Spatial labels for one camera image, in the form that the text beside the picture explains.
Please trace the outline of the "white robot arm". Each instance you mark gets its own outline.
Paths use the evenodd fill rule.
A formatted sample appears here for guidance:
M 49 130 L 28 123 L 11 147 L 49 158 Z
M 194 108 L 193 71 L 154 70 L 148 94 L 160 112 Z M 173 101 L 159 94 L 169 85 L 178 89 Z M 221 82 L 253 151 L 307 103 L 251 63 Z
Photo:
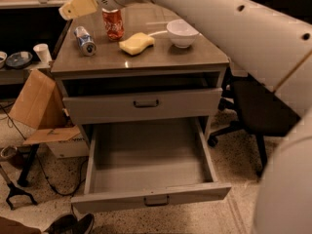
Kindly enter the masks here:
M 253 234 L 312 234 L 312 25 L 251 0 L 69 0 L 72 20 L 97 8 L 165 7 L 192 24 L 300 116 L 267 165 Z

